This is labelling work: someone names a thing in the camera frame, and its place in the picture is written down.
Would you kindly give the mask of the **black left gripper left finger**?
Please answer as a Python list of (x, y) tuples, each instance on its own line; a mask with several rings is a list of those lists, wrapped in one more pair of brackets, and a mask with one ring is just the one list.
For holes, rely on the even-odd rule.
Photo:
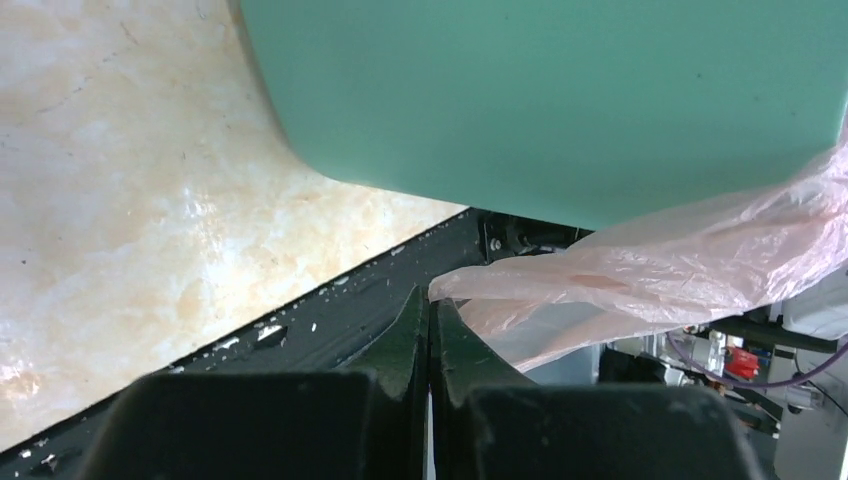
[(330, 370), (161, 374), (121, 394), (83, 479), (422, 479), (429, 303)]

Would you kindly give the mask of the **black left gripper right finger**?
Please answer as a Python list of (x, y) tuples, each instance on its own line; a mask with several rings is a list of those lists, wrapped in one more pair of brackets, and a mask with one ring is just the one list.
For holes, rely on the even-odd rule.
[(694, 387), (542, 385), (449, 302), (430, 308), (439, 479), (761, 479), (739, 419)]

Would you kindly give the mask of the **green plastic trash bin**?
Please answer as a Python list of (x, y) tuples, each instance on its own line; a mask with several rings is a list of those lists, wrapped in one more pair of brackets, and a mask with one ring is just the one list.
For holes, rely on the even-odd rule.
[(788, 179), (847, 108), (843, 1), (244, 1), (334, 180), (600, 229)]

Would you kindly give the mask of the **pink plastic trash bag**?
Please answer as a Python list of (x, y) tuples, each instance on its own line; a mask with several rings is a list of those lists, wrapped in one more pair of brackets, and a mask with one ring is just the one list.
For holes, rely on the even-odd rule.
[(435, 278), (433, 301), (519, 371), (793, 298), (847, 264), (847, 143), (780, 184), (662, 210), (560, 253)]

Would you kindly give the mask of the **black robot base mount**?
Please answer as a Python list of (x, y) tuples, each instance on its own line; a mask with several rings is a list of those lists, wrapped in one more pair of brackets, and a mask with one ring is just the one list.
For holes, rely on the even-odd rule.
[(378, 337), (410, 291), (450, 270), (566, 248), (589, 230), (469, 208), (155, 369), (247, 374), (333, 368)]

